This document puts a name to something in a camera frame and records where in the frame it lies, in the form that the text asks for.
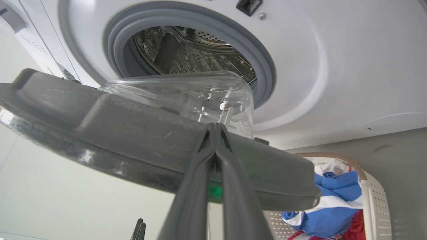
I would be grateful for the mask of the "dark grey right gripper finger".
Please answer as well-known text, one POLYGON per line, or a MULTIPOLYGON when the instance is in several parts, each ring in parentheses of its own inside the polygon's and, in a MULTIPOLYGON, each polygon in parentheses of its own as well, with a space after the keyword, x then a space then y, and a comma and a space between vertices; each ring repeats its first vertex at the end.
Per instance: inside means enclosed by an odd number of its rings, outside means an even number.
POLYGON ((222 178, 224 239, 273 240, 231 136, 220 123, 216 124, 216 158, 222 178))
POLYGON ((195 145, 191 162, 175 195, 159 240, 206 240, 209 175, 215 168, 213 123, 195 145))

